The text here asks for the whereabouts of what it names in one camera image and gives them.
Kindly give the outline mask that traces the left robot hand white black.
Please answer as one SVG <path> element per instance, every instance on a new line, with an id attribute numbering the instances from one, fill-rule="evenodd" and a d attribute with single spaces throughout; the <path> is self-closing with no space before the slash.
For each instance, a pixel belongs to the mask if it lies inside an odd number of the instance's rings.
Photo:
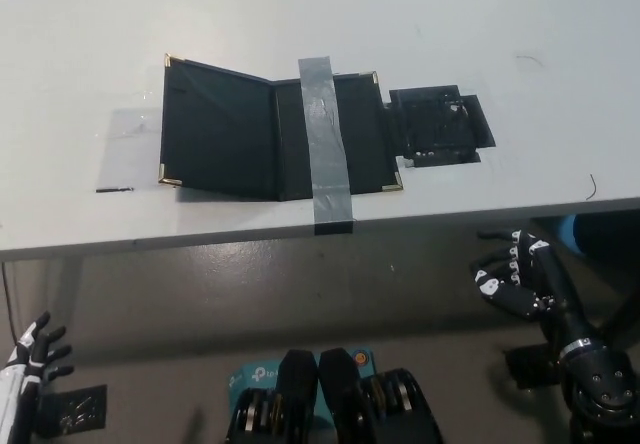
<path id="1" fill-rule="evenodd" d="M 45 311 L 26 328 L 1 368 L 2 443 L 29 443 L 43 387 L 75 370 L 73 365 L 57 365 L 71 354 L 72 346 L 51 348 L 66 334 L 66 327 L 46 332 L 50 318 Z"/>

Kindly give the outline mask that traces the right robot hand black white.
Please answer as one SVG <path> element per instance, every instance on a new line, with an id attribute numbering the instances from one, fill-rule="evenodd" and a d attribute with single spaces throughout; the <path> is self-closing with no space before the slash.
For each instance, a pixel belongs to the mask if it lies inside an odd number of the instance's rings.
<path id="1" fill-rule="evenodd" d="M 572 278 L 549 242 L 524 229 L 480 231 L 478 237 L 506 243 L 470 264 L 473 281 L 486 302 L 539 323 L 559 358 L 579 348 L 603 345 L 586 317 Z"/>

